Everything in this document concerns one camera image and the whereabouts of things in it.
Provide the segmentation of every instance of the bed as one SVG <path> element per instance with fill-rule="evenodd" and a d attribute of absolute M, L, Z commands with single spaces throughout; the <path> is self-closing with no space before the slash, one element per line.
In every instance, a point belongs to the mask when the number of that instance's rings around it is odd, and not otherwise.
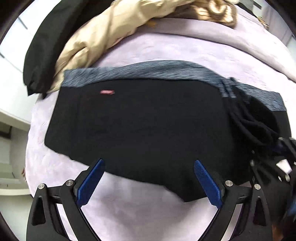
<path fill-rule="evenodd" d="M 268 48 L 265 49 L 266 56 L 262 55 L 260 59 L 254 48 L 244 50 L 239 49 L 242 48 L 240 46 L 233 47 L 233 44 L 225 42 L 225 37 L 218 41 L 210 33 L 210 37 L 203 37 L 202 34 L 194 37 L 188 34 L 189 28 L 186 34 L 182 34 L 171 33 L 165 27 L 166 22 L 173 22 L 185 28 L 203 24 L 204 27 L 220 29 L 221 32 L 227 29 L 217 23 L 185 19 L 159 19 L 155 20 L 156 27 L 146 25 L 138 28 L 135 34 L 110 48 L 93 67 L 170 59 L 201 64 L 224 77 L 234 77 L 239 82 L 280 93 L 287 109 L 292 136 L 296 137 L 296 83 L 286 76 L 293 78 L 293 60 L 289 58 L 286 47 L 268 33 L 255 17 L 242 9 L 237 10 L 238 22 L 234 31 L 246 36 L 257 34 L 259 38 L 264 38 L 260 39 L 261 43 L 266 41 L 267 46 L 275 46 L 277 49 L 270 51 L 284 61 L 282 65 L 285 69 L 280 72 L 276 66 L 271 67 L 272 58 L 268 56 Z M 245 46 L 252 46 L 248 42 L 250 39 L 245 40 Z M 26 178 L 32 195 L 40 183 L 46 183 L 48 187 L 59 186 L 68 179 L 75 179 L 82 170 L 87 169 L 86 165 L 55 153 L 44 145 L 58 93 L 50 93 L 45 99 L 40 96 L 32 111 L 26 150 Z M 62 207 L 58 208 L 69 238 L 76 240 Z M 162 186 L 140 183 L 105 172 L 82 211 L 102 240 L 185 241 L 201 237 L 217 208 L 207 198 L 184 203 Z M 230 238 L 239 211 L 238 207 L 222 240 Z"/>

